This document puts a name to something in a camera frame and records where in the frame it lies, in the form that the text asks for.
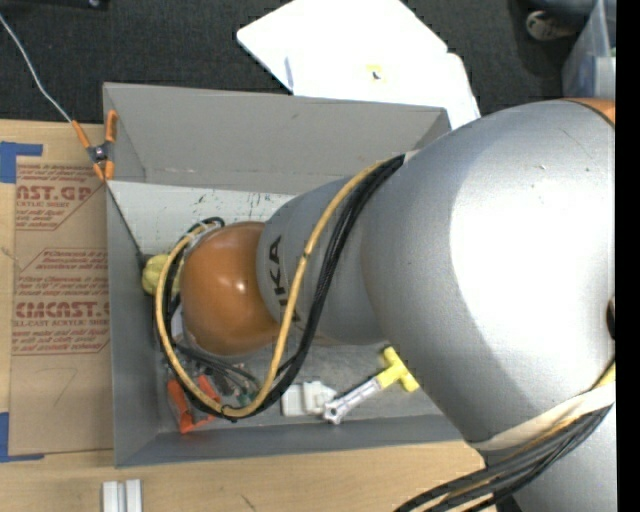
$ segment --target black cable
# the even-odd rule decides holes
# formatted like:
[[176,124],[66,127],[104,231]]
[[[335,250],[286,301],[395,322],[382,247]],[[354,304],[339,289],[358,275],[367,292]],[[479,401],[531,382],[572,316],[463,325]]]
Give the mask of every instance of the black cable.
[[496,493],[494,497],[482,502],[482,508],[479,508],[480,504],[478,504],[471,510],[482,510],[483,508],[491,506],[514,492],[517,492],[517,490],[530,483],[544,471],[544,469],[555,462],[555,460],[575,449],[595,430],[609,409],[610,408],[606,410],[603,409],[582,416],[559,430],[549,439],[541,441],[520,454],[415,496],[398,507],[395,512],[412,511],[444,494],[454,493],[465,487],[483,482],[488,478],[495,477],[490,482],[482,484],[482,486],[475,487],[450,498],[447,500],[448,503],[443,501],[437,504],[435,508],[429,508],[427,510],[432,512],[448,510],[449,508],[463,505],[473,499],[493,492]]
[[[502,489],[499,492],[495,492],[492,498],[489,498],[486,500],[486,502],[483,502],[483,503],[486,503],[484,504],[484,508],[490,507],[491,505],[495,505],[503,501],[507,497],[515,494],[516,492],[521,490],[523,487],[531,483],[535,478],[537,478],[545,469],[547,469],[547,467],[553,464],[556,460],[560,459],[561,457],[564,457],[565,455],[573,451],[575,448],[577,448],[582,442],[584,442],[593,433],[593,431],[596,428],[598,428],[600,423],[604,420],[606,415],[611,410],[611,407],[612,406],[609,406],[599,411],[590,413],[589,415],[592,416],[592,418],[589,420],[589,423],[582,429],[582,431],[579,434],[577,434],[573,439],[571,439],[568,444],[566,444],[561,450],[557,451],[555,454],[552,454],[552,456],[547,458],[542,464],[533,468],[533,470],[529,475],[521,479],[519,482],[517,482],[513,486],[510,486],[506,489]],[[477,512],[477,511],[483,510],[483,508],[476,508],[479,505],[480,504],[466,510],[465,512]]]
[[372,171],[370,176],[356,187],[356,190],[354,190],[352,194],[350,194],[346,201],[346,206],[338,218],[327,245],[323,264],[316,284],[314,299],[309,310],[307,323],[296,354],[294,354],[290,360],[280,367],[279,373],[281,374],[282,369],[286,368],[285,374],[272,388],[262,405],[250,414],[250,416],[259,414],[276,403],[297,377],[315,336],[320,316],[324,308],[324,302],[331,284],[331,279],[335,273],[340,254],[346,244],[349,233],[369,198],[376,192],[382,183],[384,183],[402,166],[403,163],[404,155],[392,158],[391,160],[382,163],[378,168]]

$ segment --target cardboard sheet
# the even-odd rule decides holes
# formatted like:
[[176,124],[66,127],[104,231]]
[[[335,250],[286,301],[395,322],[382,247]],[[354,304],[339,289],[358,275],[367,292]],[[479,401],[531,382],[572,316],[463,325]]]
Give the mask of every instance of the cardboard sheet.
[[66,123],[0,122],[0,141],[29,150],[15,159],[9,454],[109,448],[105,187]]

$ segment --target white plastic part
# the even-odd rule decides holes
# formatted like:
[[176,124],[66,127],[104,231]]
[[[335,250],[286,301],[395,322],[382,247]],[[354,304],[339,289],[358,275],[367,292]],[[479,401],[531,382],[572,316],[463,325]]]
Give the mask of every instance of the white plastic part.
[[282,395],[284,416],[312,416],[322,414],[324,404],[333,400],[337,391],[316,380],[293,384]]
[[142,481],[102,483],[102,512],[142,512]]
[[380,381],[373,377],[337,400],[326,402],[322,417],[334,425],[338,425],[349,411],[380,391],[382,391]]

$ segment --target yellow object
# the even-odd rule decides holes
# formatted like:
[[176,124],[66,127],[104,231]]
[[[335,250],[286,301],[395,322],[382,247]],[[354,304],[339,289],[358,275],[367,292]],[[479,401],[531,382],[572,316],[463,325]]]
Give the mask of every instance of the yellow object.
[[158,334],[160,336],[160,342],[164,348],[165,353],[167,354],[167,359],[169,360],[169,364],[176,372],[181,382],[184,383],[185,387],[193,393],[193,395],[200,400],[204,405],[210,407],[214,411],[224,414],[227,418],[244,418],[245,416],[250,415],[255,412],[260,405],[264,402],[265,398],[269,394],[271,390],[271,385],[276,378],[276,374],[278,372],[278,366],[280,365],[280,360],[282,359],[282,355],[286,348],[287,337],[289,336],[289,329],[291,328],[291,323],[293,321],[295,307],[298,295],[300,293],[300,287],[302,285],[302,278],[304,277],[304,273],[307,268],[307,262],[309,260],[309,256],[313,252],[320,235],[324,231],[326,225],[331,219],[332,215],[338,209],[338,206],[344,201],[344,199],[353,191],[355,187],[360,184],[367,176],[369,176],[374,170],[378,168],[381,164],[376,163],[366,169],[363,169],[358,174],[356,174],[353,178],[351,178],[334,196],[329,205],[324,210],[322,216],[318,220],[318,223],[315,225],[311,235],[309,236],[309,240],[304,248],[302,256],[298,261],[298,267],[296,268],[296,273],[294,275],[293,281],[291,283],[291,290],[289,292],[289,300],[287,301],[287,306],[284,311],[284,316],[282,320],[282,324],[280,326],[280,333],[278,335],[278,339],[273,349],[273,356],[271,359],[271,364],[269,365],[269,370],[267,371],[267,375],[264,379],[264,384],[262,388],[253,399],[253,401],[244,406],[244,407],[233,407],[228,404],[220,404],[209,397],[206,393],[204,393],[198,385],[191,379],[191,377],[187,374],[183,366],[180,364],[176,353],[171,346],[171,340],[169,339],[169,335],[167,334],[167,329],[164,323],[164,318],[162,315],[162,303],[163,303],[163,292],[164,286],[167,281],[167,274],[169,273],[169,267],[173,263],[173,261],[177,258],[182,248],[185,247],[192,239],[193,235],[197,235],[204,228],[198,227],[194,229],[189,235],[185,236],[178,242],[169,257],[167,258],[162,271],[160,272],[160,277],[158,278],[158,284],[156,288],[155,294],[155,315],[156,322],[158,325]]
[[[142,289],[149,295],[155,295],[156,289],[158,288],[158,280],[160,279],[160,272],[162,272],[162,267],[164,267],[168,258],[168,254],[156,254],[149,258],[147,264],[144,266],[144,270],[142,271]],[[176,276],[171,290],[173,295],[178,293],[179,282],[180,280],[178,276]]]
[[376,375],[376,379],[378,379],[382,389],[389,387],[397,380],[400,381],[402,387],[409,393],[420,387],[418,381],[413,375],[411,375],[393,347],[385,348],[382,355],[385,361],[389,364],[389,367],[386,370],[383,370]]

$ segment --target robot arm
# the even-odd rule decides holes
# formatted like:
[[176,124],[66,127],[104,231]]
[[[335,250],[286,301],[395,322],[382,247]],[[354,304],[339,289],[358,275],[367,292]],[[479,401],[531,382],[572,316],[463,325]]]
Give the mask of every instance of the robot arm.
[[[351,223],[314,319],[317,342],[389,340],[463,437],[484,446],[489,466],[505,450],[486,441],[590,389],[614,358],[615,125],[606,105],[596,107],[512,108],[395,159]],[[281,319],[298,259],[342,185],[296,197],[257,247],[236,247],[256,254],[243,282],[259,289],[261,315]],[[332,217],[306,262],[295,304],[302,324],[341,229]],[[188,266],[186,258],[183,275]],[[272,327],[261,327],[263,344]],[[614,404],[516,499],[525,512],[613,511],[616,485]]]

